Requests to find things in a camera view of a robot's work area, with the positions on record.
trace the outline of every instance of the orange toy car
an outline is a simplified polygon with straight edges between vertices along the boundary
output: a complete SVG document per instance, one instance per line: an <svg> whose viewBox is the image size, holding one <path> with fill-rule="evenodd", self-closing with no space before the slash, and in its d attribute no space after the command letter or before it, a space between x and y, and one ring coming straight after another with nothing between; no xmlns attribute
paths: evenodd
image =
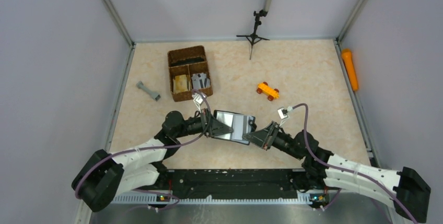
<svg viewBox="0 0 443 224"><path fill-rule="evenodd" d="M272 89L267 85L267 82L260 83L257 88L257 93L264 93L267 95L267 99L269 101L273 101L274 99L280 98L280 91L278 89Z"/></svg>

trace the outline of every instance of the gray dumbbell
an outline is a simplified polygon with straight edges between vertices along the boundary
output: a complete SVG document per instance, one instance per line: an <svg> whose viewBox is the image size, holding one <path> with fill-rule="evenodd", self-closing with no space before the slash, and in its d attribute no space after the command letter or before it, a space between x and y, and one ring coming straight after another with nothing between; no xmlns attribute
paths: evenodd
<svg viewBox="0 0 443 224"><path fill-rule="evenodd" d="M160 94L154 91L149 90L149 88L145 87L143 85L143 82L139 81L136 85L139 89L145 91L147 94L151 96L155 101L158 101L160 99Z"/></svg>

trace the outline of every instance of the wicker basket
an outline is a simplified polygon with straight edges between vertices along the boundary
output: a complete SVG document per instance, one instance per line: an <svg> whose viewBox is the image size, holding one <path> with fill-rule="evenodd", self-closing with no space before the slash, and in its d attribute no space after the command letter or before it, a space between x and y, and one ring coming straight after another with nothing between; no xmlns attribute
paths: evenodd
<svg viewBox="0 0 443 224"><path fill-rule="evenodd" d="M193 64L185 64L179 66L173 66L174 63L185 61L191 58L201 57L203 61ZM205 48L202 45L193 46L191 48L178 49L168 52L168 67L169 67L169 85L174 101L185 101L192 100L192 92L180 92L174 93L173 79L177 75L189 75L191 77L193 74L205 73L209 79L211 79L211 74L209 73L209 67L206 60ZM206 94L206 96L211 96L213 94L211 86L207 88L199 89L199 91Z"/></svg>

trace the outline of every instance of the beige tabletop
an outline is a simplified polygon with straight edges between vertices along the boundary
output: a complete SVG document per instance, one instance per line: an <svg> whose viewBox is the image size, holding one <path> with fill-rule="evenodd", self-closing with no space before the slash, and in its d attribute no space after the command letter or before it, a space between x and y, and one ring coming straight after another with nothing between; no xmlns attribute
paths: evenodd
<svg viewBox="0 0 443 224"><path fill-rule="evenodd" d="M308 131L324 149L363 164L369 164L365 144L349 97L332 40L273 40L254 46L249 60L247 41L174 42L137 44L115 127L111 151L146 142L161 130L168 112L194 115L192 101L174 102L169 91L167 52L203 45L206 50L214 94L208 97L212 110L255 116L258 129L272 120L277 109L305 102L309 106ZM161 94L154 101L135 87L141 80ZM272 102L256 92L266 81L280 90ZM304 109L290 113L284 130L295 136L303 128ZM193 136L180 138L180 142ZM300 168L301 162L276 148L268 151L219 139L201 138L181 147L166 159L169 169Z"/></svg>

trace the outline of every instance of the orange cylinder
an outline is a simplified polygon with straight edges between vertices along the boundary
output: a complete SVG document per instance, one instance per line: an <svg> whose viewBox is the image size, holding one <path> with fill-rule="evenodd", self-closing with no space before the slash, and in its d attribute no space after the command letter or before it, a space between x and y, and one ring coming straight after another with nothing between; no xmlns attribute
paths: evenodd
<svg viewBox="0 0 443 224"><path fill-rule="evenodd" d="M353 91L358 90L357 75L355 74L354 64L352 63L352 52L349 49L344 49L342 51L342 59L345 63L347 76L349 77L349 82L351 83L351 88Z"/></svg>

